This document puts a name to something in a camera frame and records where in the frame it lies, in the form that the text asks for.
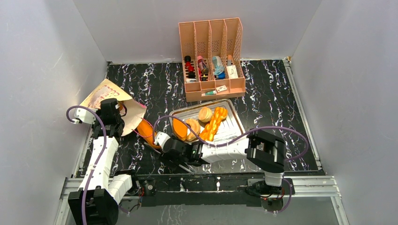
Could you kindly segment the orange braided fake bread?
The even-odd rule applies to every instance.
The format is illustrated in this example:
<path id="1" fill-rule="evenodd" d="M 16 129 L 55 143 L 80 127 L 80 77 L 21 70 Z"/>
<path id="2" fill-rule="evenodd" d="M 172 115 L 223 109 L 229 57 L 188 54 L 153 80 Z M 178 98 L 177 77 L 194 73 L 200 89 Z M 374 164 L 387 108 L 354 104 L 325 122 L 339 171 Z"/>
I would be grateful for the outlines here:
<path id="1" fill-rule="evenodd" d="M 212 142 L 221 122 L 226 119 L 227 115 L 228 111 L 225 108 L 217 107 L 211 120 L 205 125 L 204 130 L 199 134 L 199 137 L 204 141 Z"/>

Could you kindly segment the metal tongs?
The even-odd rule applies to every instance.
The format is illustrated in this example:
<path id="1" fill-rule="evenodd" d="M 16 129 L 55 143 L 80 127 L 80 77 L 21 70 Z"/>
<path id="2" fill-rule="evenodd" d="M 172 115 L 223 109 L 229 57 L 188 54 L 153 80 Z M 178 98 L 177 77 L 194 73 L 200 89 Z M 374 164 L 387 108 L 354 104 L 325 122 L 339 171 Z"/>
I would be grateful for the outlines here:
<path id="1" fill-rule="evenodd" d="M 194 174 L 194 169 L 187 165 L 182 161 L 178 161 L 177 159 L 171 158 L 169 156 L 165 156 L 160 149 L 153 148 L 150 144 L 144 143 L 146 147 L 155 152 L 155 156 L 157 156 L 158 160 L 164 164 L 165 167 L 168 167 L 170 171 L 173 173 L 190 173 Z"/>

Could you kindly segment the silver metal tray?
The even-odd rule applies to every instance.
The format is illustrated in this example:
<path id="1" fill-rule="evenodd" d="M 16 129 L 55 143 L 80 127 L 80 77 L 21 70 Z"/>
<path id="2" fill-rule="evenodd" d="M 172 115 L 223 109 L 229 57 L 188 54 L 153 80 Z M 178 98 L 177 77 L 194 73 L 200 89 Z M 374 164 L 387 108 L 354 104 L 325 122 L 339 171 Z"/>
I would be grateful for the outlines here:
<path id="1" fill-rule="evenodd" d="M 207 107 L 214 111 L 217 107 L 221 107 L 227 110 L 227 117 L 224 119 L 217 133 L 214 135 L 215 142 L 224 142 L 233 138 L 238 137 L 239 135 L 245 132 L 245 129 L 241 123 L 241 120 L 235 110 L 235 107 L 231 100 L 229 99 L 218 99 L 214 101 L 205 102 L 202 104 L 192 105 L 189 107 L 173 110 L 170 115 L 180 118 L 181 120 L 187 119 L 198 119 L 198 113 L 201 108 Z"/>

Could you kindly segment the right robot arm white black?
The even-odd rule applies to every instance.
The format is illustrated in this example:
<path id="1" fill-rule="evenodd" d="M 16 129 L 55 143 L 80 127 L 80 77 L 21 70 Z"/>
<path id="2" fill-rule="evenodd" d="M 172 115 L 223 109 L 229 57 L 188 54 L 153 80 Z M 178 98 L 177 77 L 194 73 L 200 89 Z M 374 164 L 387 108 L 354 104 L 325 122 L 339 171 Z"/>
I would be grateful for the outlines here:
<path id="1" fill-rule="evenodd" d="M 285 141 L 264 130 L 252 129 L 242 138 L 225 144 L 185 143 L 163 132 L 156 135 L 154 142 L 160 145 L 163 160 L 183 168 L 246 158 L 265 173 L 263 181 L 250 186 L 254 195 L 276 195 L 283 189 Z"/>

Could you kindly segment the long orange fake baguette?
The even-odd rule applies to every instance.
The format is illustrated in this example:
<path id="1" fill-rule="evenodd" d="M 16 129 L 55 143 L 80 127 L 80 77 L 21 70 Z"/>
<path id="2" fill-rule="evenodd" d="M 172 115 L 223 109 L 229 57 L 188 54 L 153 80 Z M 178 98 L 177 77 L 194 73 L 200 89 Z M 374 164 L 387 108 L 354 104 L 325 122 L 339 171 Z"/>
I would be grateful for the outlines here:
<path id="1" fill-rule="evenodd" d="M 154 149 L 160 149 L 159 145 L 154 144 L 153 126 L 147 120 L 142 119 L 136 128 L 138 134 Z"/>

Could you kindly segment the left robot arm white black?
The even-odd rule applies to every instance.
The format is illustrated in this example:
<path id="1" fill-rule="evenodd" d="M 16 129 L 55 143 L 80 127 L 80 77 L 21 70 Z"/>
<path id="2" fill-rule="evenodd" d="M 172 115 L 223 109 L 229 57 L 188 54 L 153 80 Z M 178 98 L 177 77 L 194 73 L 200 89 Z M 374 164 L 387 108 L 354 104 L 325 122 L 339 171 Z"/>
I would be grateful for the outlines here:
<path id="1" fill-rule="evenodd" d="M 120 172 L 109 180 L 124 128 L 119 102 L 115 98 L 104 99 L 99 109 L 76 105 L 67 110 L 66 117 L 73 124 L 91 124 L 93 129 L 93 150 L 86 175 L 77 191 L 68 196 L 75 223 L 114 225 L 123 196 L 135 195 L 140 190 L 140 182 L 132 177 L 131 171 Z"/>

